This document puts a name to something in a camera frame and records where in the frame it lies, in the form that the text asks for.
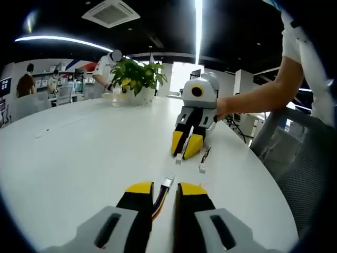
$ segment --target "fluorescent light strip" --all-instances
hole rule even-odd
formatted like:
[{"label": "fluorescent light strip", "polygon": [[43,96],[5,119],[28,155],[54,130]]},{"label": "fluorescent light strip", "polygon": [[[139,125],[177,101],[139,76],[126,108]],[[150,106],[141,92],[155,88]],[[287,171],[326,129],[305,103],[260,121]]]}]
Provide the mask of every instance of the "fluorescent light strip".
[{"label": "fluorescent light strip", "polygon": [[310,89],[300,89],[300,91],[309,91],[309,92],[312,92]]},{"label": "fluorescent light strip", "polygon": [[79,44],[84,44],[84,45],[88,45],[88,46],[92,46],[92,47],[96,47],[108,52],[112,52],[113,50],[103,47],[103,46],[99,46],[96,45],[94,43],[90,43],[87,41],[80,41],[80,40],[76,40],[74,38],[67,38],[67,37],[59,37],[59,36],[49,36],[49,35],[42,35],[42,36],[28,36],[28,37],[22,37],[22,38],[17,38],[15,40],[15,42],[18,41],[31,41],[31,40],[59,40],[59,41],[70,41],[70,42],[75,42],[75,43],[79,43]]},{"label": "fluorescent light strip", "polygon": [[196,20],[196,38],[195,38],[195,64],[199,65],[201,37],[202,37],[202,1],[195,1],[195,20]]},{"label": "fluorescent light strip", "polygon": [[297,105],[297,104],[295,106],[298,107],[298,108],[306,109],[308,111],[312,111],[312,109],[309,109],[309,108],[306,108],[306,107],[303,107],[303,106],[300,106],[300,105]]}]

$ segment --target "white sleeve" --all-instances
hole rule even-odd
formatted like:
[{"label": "white sleeve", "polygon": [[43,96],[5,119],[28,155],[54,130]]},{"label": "white sleeve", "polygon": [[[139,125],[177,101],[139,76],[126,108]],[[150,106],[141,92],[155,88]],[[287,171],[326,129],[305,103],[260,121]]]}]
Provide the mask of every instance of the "white sleeve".
[{"label": "white sleeve", "polygon": [[103,56],[100,61],[97,63],[95,71],[93,73],[93,75],[103,75],[103,69],[105,67],[106,64],[106,57]]},{"label": "white sleeve", "polygon": [[300,49],[299,46],[297,45],[296,38],[287,33],[286,30],[284,30],[282,34],[283,34],[282,56],[286,56],[301,64]]}]

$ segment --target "white pot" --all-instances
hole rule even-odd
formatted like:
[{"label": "white pot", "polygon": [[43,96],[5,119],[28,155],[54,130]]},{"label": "white pot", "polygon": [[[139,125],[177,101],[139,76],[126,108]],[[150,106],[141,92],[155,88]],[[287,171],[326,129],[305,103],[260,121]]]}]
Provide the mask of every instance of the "white pot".
[{"label": "white pot", "polygon": [[127,100],[130,105],[150,106],[154,97],[154,89],[142,87],[140,93],[135,96],[134,90],[127,88]]}]

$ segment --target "round table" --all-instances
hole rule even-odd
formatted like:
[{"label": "round table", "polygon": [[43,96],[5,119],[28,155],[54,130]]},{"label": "round table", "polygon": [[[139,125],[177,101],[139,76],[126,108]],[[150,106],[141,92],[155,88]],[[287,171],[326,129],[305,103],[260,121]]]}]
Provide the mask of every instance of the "round table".
[{"label": "round table", "polygon": [[295,222],[281,190],[254,153],[224,123],[206,140],[212,147],[180,166],[170,155],[182,100],[156,98],[151,107],[113,108],[101,99],[58,106],[0,131],[1,193],[14,220],[37,250],[61,246],[76,228],[125,189],[163,179],[174,184],[153,223],[146,252],[172,252],[175,191],[179,182],[202,184],[216,208],[225,208],[267,249],[288,251]]}]

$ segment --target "person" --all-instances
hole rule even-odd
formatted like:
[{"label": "person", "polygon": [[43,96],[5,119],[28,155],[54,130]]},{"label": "person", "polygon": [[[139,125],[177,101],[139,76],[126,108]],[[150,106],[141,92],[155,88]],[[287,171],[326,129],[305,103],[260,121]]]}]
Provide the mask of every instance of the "person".
[{"label": "person", "polygon": [[34,71],[34,65],[28,64],[26,73],[19,79],[16,87],[16,96],[21,98],[35,93],[34,78],[32,72]]},{"label": "person", "polygon": [[48,79],[48,92],[55,95],[57,92],[58,70],[54,70],[53,75]]},{"label": "person", "polygon": [[335,128],[329,80],[318,54],[302,27],[275,0],[263,0],[281,11],[284,24],[282,61],[276,79],[247,93],[219,98],[217,119],[230,113],[265,112],[285,107],[294,99],[305,77],[313,92],[311,115]]},{"label": "person", "polygon": [[72,87],[73,87],[73,93],[75,93],[76,88],[77,88],[77,84],[76,84],[76,81],[75,81],[74,76],[73,76],[72,74],[69,74],[69,75],[68,75],[67,84],[68,84],[69,86],[72,86]]},{"label": "person", "polygon": [[114,74],[111,73],[112,67],[116,64],[115,62],[120,61],[122,58],[122,53],[120,50],[114,50],[108,55],[102,56],[98,62],[95,71],[93,73],[93,79],[95,79],[94,92],[95,98],[101,98],[102,94],[106,91],[111,91],[113,86],[111,81]]}]

